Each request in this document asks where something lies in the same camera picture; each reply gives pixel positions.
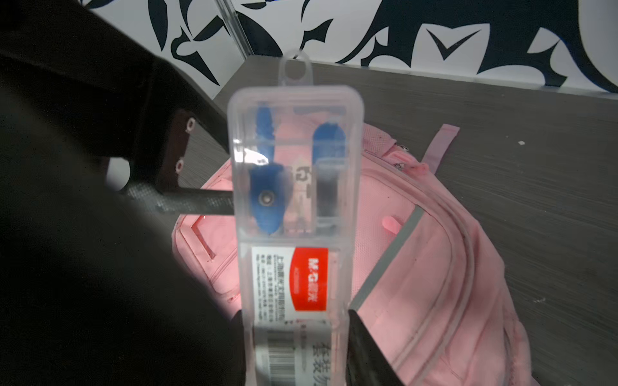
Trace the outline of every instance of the gray table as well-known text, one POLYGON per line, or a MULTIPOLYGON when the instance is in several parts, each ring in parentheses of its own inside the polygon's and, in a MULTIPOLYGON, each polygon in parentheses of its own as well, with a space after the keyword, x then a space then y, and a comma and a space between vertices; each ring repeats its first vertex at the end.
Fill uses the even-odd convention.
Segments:
MULTIPOLYGON (((276 85, 278 59, 252 56, 221 90, 276 85)), ((480 221, 506 263, 541 386, 618 384, 618 101, 314 65, 346 84, 365 120, 422 157, 443 123, 461 127, 438 178, 480 221)), ((195 132, 181 184, 227 159, 195 132)), ((170 230, 174 216, 164 219, 170 230)))

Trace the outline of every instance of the clear plastic box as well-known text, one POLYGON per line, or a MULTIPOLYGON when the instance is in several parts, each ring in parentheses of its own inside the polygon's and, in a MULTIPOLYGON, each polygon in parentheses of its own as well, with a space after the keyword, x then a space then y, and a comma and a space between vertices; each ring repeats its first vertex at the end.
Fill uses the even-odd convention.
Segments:
POLYGON ((227 116, 247 384, 344 385, 362 100, 247 88, 227 116))

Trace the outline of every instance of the wallpaper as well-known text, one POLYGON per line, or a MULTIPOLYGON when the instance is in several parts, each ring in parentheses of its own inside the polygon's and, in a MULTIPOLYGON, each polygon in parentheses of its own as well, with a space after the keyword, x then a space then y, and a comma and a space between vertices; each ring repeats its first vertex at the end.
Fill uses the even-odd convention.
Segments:
POLYGON ((618 92, 616 0, 231 0, 256 54, 618 92))
POLYGON ((243 63, 214 0, 80 0, 189 74, 210 98, 243 63))

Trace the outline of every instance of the screw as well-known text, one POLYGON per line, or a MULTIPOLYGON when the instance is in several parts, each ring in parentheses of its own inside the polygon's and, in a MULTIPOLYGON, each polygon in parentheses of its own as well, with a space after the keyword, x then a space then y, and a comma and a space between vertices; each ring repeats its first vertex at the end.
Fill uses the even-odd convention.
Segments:
POLYGON ((185 165, 185 161, 182 159, 182 157, 178 160, 178 162, 176 163, 176 173, 180 173, 180 171, 182 170, 182 167, 185 165))
POLYGON ((274 202, 274 193, 271 190, 263 190, 258 196, 258 202, 262 206, 270 206, 274 202))
POLYGON ((193 131, 193 129, 195 128, 195 118, 191 117, 189 119, 187 119, 187 128, 186 128, 186 132, 190 133, 193 131))

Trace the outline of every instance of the pink backpack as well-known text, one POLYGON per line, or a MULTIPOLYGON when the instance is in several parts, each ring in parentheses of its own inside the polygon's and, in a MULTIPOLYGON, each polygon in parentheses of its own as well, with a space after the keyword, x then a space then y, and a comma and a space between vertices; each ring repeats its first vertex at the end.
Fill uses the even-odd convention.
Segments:
MULTIPOLYGON (((434 176, 458 131, 443 125, 418 162, 365 125, 350 308, 406 385, 536 384, 504 263, 434 176)), ((232 190, 230 161, 203 189, 232 190)), ((180 216, 172 242, 230 317, 241 309, 232 216, 180 216)))

